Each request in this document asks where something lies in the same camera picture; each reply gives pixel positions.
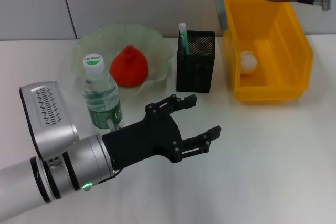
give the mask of pen holder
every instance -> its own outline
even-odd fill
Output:
[[[178,92],[210,93],[215,60],[215,33],[187,31],[190,54],[184,53],[180,36],[177,51]]]

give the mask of white table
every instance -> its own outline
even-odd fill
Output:
[[[197,94],[196,107],[173,114],[182,138],[222,127],[210,153],[178,164],[149,158],[89,192],[73,193],[5,223],[335,224],[336,35],[308,38],[315,50],[311,86],[298,101],[282,106],[234,101],[217,38],[211,93]],[[167,42],[176,51],[177,39]],[[83,100],[70,90],[76,43],[0,42],[1,168],[36,155],[20,86],[59,80],[80,137],[94,133]],[[146,104],[176,93],[176,57],[171,66],[166,85],[122,99],[126,124],[141,120]]]

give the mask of marker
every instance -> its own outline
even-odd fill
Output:
[[[180,23],[178,26],[180,30],[180,40],[184,48],[184,52],[186,55],[188,55],[190,54],[190,51],[189,51],[189,43],[188,43],[187,25],[185,23]]]

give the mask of yellow storage box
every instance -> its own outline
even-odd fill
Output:
[[[225,0],[225,5],[224,52],[235,98],[278,102],[300,97],[309,86],[313,51],[291,4]],[[257,59],[251,74],[241,74],[244,51]]]

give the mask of translucent green bowl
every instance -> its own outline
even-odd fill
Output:
[[[145,85],[162,81],[167,77],[168,61],[173,57],[172,49],[159,32],[139,24],[115,24],[84,36],[73,50],[71,72],[84,77],[82,60],[91,53],[102,55],[106,69],[109,70],[114,58],[127,45],[133,45],[146,56],[148,76],[137,87],[119,87],[120,92],[137,94]]]

